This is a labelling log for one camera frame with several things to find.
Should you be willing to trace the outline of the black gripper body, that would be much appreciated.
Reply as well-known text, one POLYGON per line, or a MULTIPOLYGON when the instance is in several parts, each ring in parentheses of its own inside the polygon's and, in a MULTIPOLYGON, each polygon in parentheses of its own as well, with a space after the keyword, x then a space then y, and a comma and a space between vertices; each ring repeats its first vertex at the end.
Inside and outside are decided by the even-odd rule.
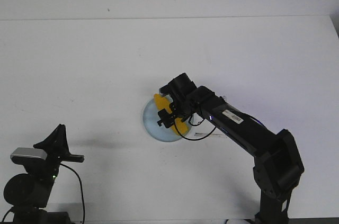
POLYGON ((172 113, 182 120, 187 120, 192 114, 191 107, 187 104, 188 95, 197 89, 195 83, 186 73, 181 73, 165 86, 171 89, 169 96, 172 102, 169 107, 172 113))

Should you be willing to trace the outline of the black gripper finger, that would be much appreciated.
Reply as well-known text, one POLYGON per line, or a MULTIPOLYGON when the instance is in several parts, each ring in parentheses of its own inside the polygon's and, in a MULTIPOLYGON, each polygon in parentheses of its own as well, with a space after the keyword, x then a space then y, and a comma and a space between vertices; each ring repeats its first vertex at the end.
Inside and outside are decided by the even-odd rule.
POLYGON ((67 141, 67 136, 66 136, 66 126, 64 124, 60 125, 60 133, 59 133, 59 141, 60 141, 60 149, 63 152, 64 156, 69 156, 70 151, 68 147, 68 141, 67 141))
POLYGON ((161 109, 158 111, 158 116, 160 118, 173 118, 175 114, 168 112, 166 109, 161 109))
POLYGON ((61 151, 62 139, 63 125, 59 124, 45 140, 34 144, 33 148, 42 149, 47 154, 58 153, 61 151))
POLYGON ((175 123, 175 117, 162 117, 160 120, 157 121, 157 124, 161 127, 162 125, 165 126, 165 128, 170 128, 175 123))

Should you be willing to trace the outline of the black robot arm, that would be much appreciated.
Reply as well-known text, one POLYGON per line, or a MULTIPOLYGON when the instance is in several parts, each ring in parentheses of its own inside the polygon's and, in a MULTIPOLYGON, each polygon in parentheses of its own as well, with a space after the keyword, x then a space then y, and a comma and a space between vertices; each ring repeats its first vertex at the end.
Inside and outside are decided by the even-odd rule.
MULTIPOLYGON (((166 136, 180 139, 187 135, 193 108, 186 105, 187 95, 197 86, 182 73, 161 87, 146 105, 142 122, 147 132, 160 140, 166 136)), ((82 163, 83 155, 69 151, 66 127, 59 124, 42 142, 31 148, 16 148, 10 156, 25 173, 12 177, 4 188, 4 199, 11 204, 13 223, 70 223, 67 212, 47 212, 47 206, 59 168, 65 162, 82 163)))
POLYGON ((196 113, 253 156, 254 179, 261 190, 255 223, 288 223, 292 190, 305 170, 293 135, 286 129, 271 132, 204 86, 176 89, 166 85, 159 93, 173 100, 172 114, 160 113, 167 126, 174 117, 196 113))

